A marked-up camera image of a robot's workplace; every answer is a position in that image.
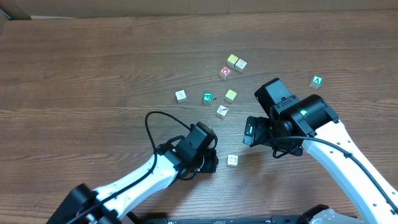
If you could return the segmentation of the animal picture wooden block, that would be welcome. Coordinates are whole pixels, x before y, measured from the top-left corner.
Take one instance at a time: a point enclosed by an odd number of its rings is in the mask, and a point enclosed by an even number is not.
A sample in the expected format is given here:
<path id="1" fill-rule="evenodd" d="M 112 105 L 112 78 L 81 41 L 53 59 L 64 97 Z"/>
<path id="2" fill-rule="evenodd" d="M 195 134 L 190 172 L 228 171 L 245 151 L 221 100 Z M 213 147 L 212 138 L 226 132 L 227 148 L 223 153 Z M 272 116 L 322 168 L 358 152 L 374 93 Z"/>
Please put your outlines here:
<path id="1" fill-rule="evenodd" d="M 238 160 L 239 160 L 239 156 L 229 154 L 228 157 L 227 157 L 226 164 L 227 164 L 227 166 L 237 167 L 238 166 Z"/>

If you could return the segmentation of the green framed wooden block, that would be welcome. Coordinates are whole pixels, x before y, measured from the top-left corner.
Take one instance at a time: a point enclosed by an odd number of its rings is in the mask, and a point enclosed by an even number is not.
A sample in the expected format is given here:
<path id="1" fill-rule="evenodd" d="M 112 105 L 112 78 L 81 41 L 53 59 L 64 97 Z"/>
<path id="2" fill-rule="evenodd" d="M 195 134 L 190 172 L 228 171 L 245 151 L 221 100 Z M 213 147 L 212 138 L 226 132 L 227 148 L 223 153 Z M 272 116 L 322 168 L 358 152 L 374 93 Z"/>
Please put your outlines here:
<path id="1" fill-rule="evenodd" d="M 210 92 L 204 92 L 203 94 L 203 104 L 211 105 L 213 103 L 213 94 Z"/>

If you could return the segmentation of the number two wooden block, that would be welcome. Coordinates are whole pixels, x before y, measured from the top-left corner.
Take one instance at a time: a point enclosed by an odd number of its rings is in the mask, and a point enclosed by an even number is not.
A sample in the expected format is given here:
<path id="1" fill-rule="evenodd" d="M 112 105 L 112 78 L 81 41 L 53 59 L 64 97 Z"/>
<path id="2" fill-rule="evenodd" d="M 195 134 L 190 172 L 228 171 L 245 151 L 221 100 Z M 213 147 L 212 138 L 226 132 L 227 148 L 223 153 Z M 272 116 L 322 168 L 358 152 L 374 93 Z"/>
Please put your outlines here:
<path id="1" fill-rule="evenodd" d="M 179 90 L 175 92 L 175 96 L 178 103 L 183 103 L 187 101 L 187 96 L 184 90 Z"/>

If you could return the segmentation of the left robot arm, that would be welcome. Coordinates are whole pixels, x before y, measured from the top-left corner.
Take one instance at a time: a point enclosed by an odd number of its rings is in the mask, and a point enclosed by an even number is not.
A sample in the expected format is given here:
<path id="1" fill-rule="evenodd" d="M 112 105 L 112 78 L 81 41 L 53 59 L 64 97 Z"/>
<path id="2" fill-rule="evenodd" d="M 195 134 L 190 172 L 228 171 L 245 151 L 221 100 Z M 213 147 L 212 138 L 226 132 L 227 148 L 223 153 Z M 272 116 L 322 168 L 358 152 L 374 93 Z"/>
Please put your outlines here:
<path id="1" fill-rule="evenodd" d="M 49 218 L 49 223 L 120 223 L 136 206 L 176 180 L 214 173 L 218 164 L 214 131 L 198 122 L 187 136 L 175 136 L 156 147 L 151 158 L 128 175 L 90 190 L 75 187 Z"/>

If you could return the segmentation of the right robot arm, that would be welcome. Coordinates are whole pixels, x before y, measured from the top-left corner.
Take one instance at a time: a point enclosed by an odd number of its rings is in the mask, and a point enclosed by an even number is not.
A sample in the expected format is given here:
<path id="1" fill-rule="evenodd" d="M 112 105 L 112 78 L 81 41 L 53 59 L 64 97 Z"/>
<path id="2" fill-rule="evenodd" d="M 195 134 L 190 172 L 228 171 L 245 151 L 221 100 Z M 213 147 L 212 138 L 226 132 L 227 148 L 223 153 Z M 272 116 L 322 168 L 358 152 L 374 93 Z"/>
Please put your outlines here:
<path id="1" fill-rule="evenodd" d="M 267 116 L 247 118 L 243 142 L 271 147 L 275 159 L 307 152 L 361 215 L 342 215 L 319 204 L 298 216 L 296 223 L 397 223 L 397 190 L 359 150 L 322 97 L 310 95 L 300 100 L 279 78 L 263 84 L 254 96 Z"/>

